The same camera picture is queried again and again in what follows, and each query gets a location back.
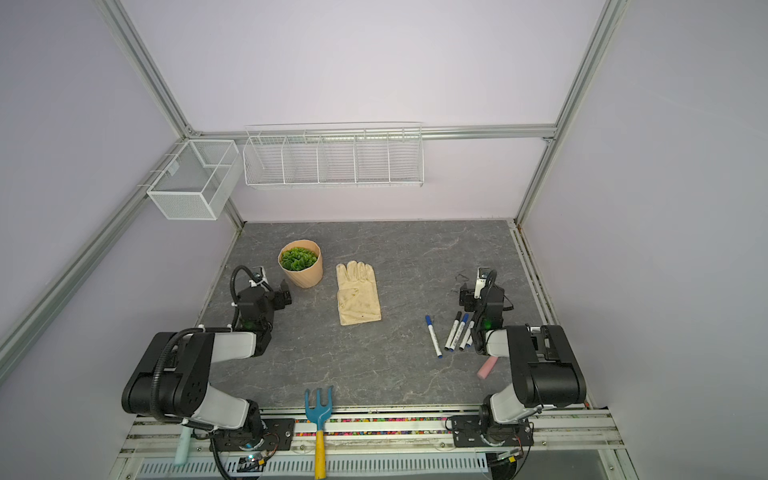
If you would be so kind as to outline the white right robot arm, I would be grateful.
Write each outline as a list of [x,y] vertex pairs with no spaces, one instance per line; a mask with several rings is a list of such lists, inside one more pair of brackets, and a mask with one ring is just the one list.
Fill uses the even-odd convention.
[[480,408],[485,433],[526,423],[546,407],[586,401],[587,386],[564,329],[558,325],[505,325],[504,290],[490,278],[481,289],[464,284],[459,305],[471,315],[471,346],[483,356],[506,358],[510,384],[491,394]]

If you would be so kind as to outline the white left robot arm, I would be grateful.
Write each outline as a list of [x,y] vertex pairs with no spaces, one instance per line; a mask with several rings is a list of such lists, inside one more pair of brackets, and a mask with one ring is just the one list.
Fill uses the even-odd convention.
[[241,325],[156,334],[123,390],[123,410],[168,424],[261,437],[258,404],[213,387],[211,366],[263,355],[271,340],[274,313],[291,303],[286,281],[274,289],[257,278],[235,294]]

